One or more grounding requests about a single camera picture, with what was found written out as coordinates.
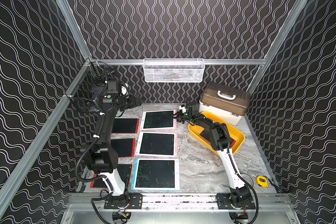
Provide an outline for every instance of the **yellow tray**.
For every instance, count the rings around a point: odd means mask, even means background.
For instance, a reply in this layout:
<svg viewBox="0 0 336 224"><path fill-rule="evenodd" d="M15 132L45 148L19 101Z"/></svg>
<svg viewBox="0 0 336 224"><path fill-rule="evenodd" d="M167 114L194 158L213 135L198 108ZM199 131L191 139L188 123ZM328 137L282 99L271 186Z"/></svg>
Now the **yellow tray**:
<svg viewBox="0 0 336 224"><path fill-rule="evenodd" d="M214 122L219 122L219 123L224 123L226 124L230 137L233 138L236 142L233 145L233 147L231 148L233 150L233 155L238 151L238 149L240 148L240 146L242 145L242 143L245 141L245 135L239 131L238 129L236 129L235 127L233 127L232 125L224 122L222 119L220 119L219 117L217 117L215 114L212 114L209 111L203 111L201 114L204 114L207 118L213 120ZM189 133L196 138L198 141L200 141L203 145L205 145L208 149L210 149L213 153L215 153L215 155L218 155L218 153L212 149L212 147L210 146L210 142L207 141L205 138L200 136L200 133L204 130L204 128L200 127L200 126L192 126L192 125L188 125L188 129L189 129Z"/></svg>

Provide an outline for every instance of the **white wire basket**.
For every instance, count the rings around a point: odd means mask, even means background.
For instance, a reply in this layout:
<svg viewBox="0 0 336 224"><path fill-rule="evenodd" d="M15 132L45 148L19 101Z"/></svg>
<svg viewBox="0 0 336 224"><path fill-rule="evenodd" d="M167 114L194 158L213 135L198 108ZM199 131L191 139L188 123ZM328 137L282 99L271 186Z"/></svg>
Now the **white wire basket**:
<svg viewBox="0 0 336 224"><path fill-rule="evenodd" d="M145 58L144 80L148 83L200 83L205 64L202 58Z"/></svg>

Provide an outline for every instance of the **black patterned wall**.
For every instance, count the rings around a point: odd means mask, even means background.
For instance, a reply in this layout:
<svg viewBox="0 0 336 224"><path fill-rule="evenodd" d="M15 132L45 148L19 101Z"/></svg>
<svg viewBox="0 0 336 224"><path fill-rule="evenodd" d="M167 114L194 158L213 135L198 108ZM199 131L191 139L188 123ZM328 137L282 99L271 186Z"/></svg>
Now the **black patterned wall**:
<svg viewBox="0 0 336 224"><path fill-rule="evenodd" d="M55 1L0 1L0 189L84 61ZM2 222L59 222L87 119L66 111Z"/></svg>
<svg viewBox="0 0 336 224"><path fill-rule="evenodd" d="M336 1L309 0L248 117L303 224L336 223Z"/></svg>
<svg viewBox="0 0 336 224"><path fill-rule="evenodd" d="M294 0L68 0L97 59L263 58Z"/></svg>
<svg viewBox="0 0 336 224"><path fill-rule="evenodd" d="M70 193L76 192L79 184L74 175L76 159L80 146L94 132L94 121L93 115L81 115L69 106L2 216L1 224L60 223Z"/></svg>
<svg viewBox="0 0 336 224"><path fill-rule="evenodd" d="M246 91L258 65L206 66L201 83L146 83L142 66L118 66L117 78L144 102L199 102L207 83L214 81Z"/></svg>

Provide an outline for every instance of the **marble countertop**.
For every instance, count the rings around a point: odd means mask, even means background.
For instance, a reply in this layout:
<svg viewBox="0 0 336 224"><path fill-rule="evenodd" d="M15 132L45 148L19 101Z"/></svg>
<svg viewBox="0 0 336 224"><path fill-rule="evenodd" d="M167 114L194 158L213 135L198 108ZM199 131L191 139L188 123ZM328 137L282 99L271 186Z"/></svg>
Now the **marble countertop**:
<svg viewBox="0 0 336 224"><path fill-rule="evenodd" d="M143 111L178 109L181 104L143 104L139 107L128 109L121 118L142 118ZM245 173L254 180L254 189L259 193L276 193L274 187L260 187L256 184L256 177L269 173L261 158L258 148L251 135L244 117L235 126L244 133L245 141L235 153L234 159L241 173ZM178 133L178 159L179 159L179 191L140 191L140 192L181 192L181 193L225 193L229 192L228 176L225 172L221 159L197 141L189 134L188 123L177 123L175 129L149 130L150 132L171 132ZM111 139L136 138L137 134L112 134ZM132 173L128 189L131 189L131 182L136 158L157 158L149 156L135 156L131 158L119 158L119 164L132 164ZM99 192L101 189L90 188L88 184L84 192Z"/></svg>

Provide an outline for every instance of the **yellow tape measure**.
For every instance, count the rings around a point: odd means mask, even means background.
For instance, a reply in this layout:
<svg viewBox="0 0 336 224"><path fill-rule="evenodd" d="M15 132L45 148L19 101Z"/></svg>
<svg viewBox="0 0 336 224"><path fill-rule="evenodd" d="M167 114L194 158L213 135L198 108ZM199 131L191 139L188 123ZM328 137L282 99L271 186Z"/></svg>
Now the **yellow tape measure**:
<svg viewBox="0 0 336 224"><path fill-rule="evenodd" d="M269 187L268 185L268 179L264 176L258 176L256 178L256 183L259 185L259 186L262 186L262 187Z"/></svg>

